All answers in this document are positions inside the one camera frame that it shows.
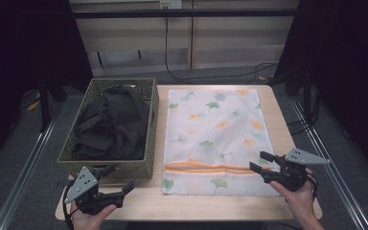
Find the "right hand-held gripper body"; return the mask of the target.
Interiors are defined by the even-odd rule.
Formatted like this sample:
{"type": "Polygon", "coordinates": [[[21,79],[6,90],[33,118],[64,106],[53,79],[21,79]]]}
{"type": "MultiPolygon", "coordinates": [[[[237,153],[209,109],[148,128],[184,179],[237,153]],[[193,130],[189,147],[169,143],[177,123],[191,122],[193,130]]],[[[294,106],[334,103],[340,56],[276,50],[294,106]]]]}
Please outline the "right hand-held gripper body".
{"type": "Polygon", "coordinates": [[[296,192],[303,187],[308,179],[307,165],[326,165],[330,163],[330,159],[293,148],[288,154],[279,156],[277,164],[280,166],[280,170],[278,172],[271,171],[270,177],[264,178],[264,182],[276,181],[288,190],[296,192]]]}

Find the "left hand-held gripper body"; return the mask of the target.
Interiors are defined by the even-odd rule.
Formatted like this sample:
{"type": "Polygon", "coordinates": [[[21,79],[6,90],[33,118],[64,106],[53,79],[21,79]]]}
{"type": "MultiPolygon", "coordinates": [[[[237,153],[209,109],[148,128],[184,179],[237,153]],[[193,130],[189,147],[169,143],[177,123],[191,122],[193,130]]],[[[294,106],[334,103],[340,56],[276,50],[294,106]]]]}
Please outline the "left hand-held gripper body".
{"type": "Polygon", "coordinates": [[[89,215],[97,215],[110,204],[122,208],[125,196],[117,193],[104,194],[99,191],[98,172],[82,167],[72,184],[67,187],[64,204],[75,202],[77,207],[89,215]]]}

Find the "black clothing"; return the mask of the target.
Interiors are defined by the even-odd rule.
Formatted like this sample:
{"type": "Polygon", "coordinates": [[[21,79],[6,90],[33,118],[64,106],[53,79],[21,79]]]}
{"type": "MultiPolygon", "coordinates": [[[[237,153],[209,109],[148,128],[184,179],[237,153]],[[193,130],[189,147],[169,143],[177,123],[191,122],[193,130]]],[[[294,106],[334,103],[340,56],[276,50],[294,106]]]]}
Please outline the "black clothing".
{"type": "Polygon", "coordinates": [[[74,127],[79,160],[142,160],[150,107],[131,86],[106,88],[82,108],[74,127]]]}

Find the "white leaf-print laundry bag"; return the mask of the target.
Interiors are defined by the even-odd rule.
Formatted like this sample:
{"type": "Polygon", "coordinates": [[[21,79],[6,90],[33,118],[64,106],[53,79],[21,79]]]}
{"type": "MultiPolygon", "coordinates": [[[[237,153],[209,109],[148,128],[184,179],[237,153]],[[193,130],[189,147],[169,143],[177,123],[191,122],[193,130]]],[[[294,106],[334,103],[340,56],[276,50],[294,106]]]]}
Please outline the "white leaf-print laundry bag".
{"type": "Polygon", "coordinates": [[[254,163],[279,167],[260,157],[273,152],[255,89],[169,92],[162,191],[181,196],[276,196],[254,163]]]}

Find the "green woven basket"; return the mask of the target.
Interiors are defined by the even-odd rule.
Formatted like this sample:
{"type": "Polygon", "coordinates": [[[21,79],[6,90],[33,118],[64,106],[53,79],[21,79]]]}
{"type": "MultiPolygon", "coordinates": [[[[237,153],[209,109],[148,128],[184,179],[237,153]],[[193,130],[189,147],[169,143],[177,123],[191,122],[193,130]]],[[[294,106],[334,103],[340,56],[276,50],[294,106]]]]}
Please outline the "green woven basket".
{"type": "Polygon", "coordinates": [[[113,180],[121,179],[150,179],[152,178],[155,131],[157,126],[157,113],[159,105],[159,95],[154,79],[93,79],[85,92],[80,104],[80,108],[74,123],[65,140],[63,148],[59,154],[57,162],[69,174],[75,176],[82,167],[87,167],[91,172],[96,173],[109,165],[116,165],[116,171],[107,178],[113,180]],[[136,94],[149,106],[149,123],[146,138],[145,157],[142,160],[79,160],[73,153],[73,147],[78,139],[74,133],[78,116],[82,108],[94,100],[99,99],[106,88],[123,85],[131,86],[136,94]]]}

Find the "person's left hand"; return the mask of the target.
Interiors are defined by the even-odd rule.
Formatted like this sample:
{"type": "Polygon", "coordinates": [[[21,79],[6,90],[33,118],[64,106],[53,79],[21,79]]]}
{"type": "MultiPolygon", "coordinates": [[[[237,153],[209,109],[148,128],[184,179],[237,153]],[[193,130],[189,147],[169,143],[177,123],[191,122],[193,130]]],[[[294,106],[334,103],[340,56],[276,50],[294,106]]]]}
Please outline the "person's left hand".
{"type": "Polygon", "coordinates": [[[117,207],[110,204],[103,208],[97,215],[84,214],[78,209],[75,202],[72,202],[70,213],[74,230],[101,230],[102,223],[107,219],[117,207]]]}

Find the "person's right hand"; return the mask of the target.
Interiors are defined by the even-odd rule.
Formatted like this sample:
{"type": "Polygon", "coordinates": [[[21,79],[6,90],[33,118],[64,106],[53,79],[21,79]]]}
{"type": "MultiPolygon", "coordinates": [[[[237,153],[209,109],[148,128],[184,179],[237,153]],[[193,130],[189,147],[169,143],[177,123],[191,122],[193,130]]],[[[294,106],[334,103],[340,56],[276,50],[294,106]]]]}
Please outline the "person's right hand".
{"type": "Polygon", "coordinates": [[[303,227],[309,228],[317,218],[313,211],[313,185],[308,180],[302,188],[292,192],[276,181],[271,181],[269,185],[285,198],[289,210],[294,219],[303,227]]]}

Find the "black upright stand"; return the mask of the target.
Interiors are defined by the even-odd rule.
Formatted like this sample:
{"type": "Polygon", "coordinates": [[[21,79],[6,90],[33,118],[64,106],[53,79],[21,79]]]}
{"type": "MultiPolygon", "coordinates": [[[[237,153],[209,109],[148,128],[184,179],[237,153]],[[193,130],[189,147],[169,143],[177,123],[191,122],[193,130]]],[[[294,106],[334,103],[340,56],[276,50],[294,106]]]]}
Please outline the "black upright stand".
{"type": "Polygon", "coordinates": [[[41,75],[39,79],[39,95],[40,95],[41,122],[42,122],[41,132],[44,132],[51,122],[49,94],[44,75],[41,75]]]}
{"type": "Polygon", "coordinates": [[[307,70],[304,80],[304,119],[307,124],[311,123],[311,74],[307,70]]]}

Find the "metal floor rail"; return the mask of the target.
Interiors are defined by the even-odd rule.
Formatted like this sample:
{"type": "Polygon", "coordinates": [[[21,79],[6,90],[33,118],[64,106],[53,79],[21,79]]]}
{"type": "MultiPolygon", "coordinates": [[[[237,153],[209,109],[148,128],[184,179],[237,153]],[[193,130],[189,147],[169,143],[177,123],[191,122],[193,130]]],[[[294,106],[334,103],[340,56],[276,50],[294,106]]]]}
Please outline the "metal floor rail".
{"type": "Polygon", "coordinates": [[[30,182],[32,174],[35,170],[35,166],[43,152],[47,142],[49,141],[53,129],[56,126],[58,116],[63,108],[63,103],[61,103],[53,112],[53,117],[49,120],[46,127],[39,133],[38,138],[31,150],[29,157],[22,167],[22,171],[19,176],[17,176],[14,186],[11,192],[5,199],[3,207],[0,209],[0,230],[7,230],[12,217],[20,203],[22,196],[25,194],[27,186],[30,182]]]}
{"type": "Polygon", "coordinates": [[[324,165],[328,176],[330,177],[333,186],[335,187],[339,197],[342,200],[349,216],[351,217],[357,230],[368,230],[368,218],[365,216],[364,211],[360,207],[357,199],[348,188],[345,180],[337,169],[334,161],[332,160],[328,150],[323,144],[321,138],[319,137],[314,125],[308,123],[308,119],[304,116],[303,106],[296,100],[291,101],[292,107],[300,121],[303,125],[303,130],[309,137],[316,153],[328,160],[328,163],[324,165]]]}

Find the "black horizontal frame bar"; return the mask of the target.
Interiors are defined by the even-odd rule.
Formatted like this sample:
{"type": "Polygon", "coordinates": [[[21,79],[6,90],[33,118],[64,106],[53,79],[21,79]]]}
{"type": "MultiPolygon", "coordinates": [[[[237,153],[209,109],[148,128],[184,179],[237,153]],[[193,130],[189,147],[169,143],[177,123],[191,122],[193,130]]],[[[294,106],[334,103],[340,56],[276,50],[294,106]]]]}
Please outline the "black horizontal frame bar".
{"type": "Polygon", "coordinates": [[[185,9],[134,11],[73,11],[75,18],[156,18],[156,17],[242,17],[242,16],[295,16],[295,9],[185,9]]]}

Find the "white wall power outlet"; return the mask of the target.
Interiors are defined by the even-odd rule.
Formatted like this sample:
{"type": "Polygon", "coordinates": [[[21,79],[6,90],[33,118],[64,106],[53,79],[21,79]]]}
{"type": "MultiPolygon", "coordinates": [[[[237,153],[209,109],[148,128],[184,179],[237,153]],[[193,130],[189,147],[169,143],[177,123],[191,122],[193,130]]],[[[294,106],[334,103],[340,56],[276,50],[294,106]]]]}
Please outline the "white wall power outlet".
{"type": "Polygon", "coordinates": [[[182,0],[159,0],[161,10],[181,10],[182,0]]]}

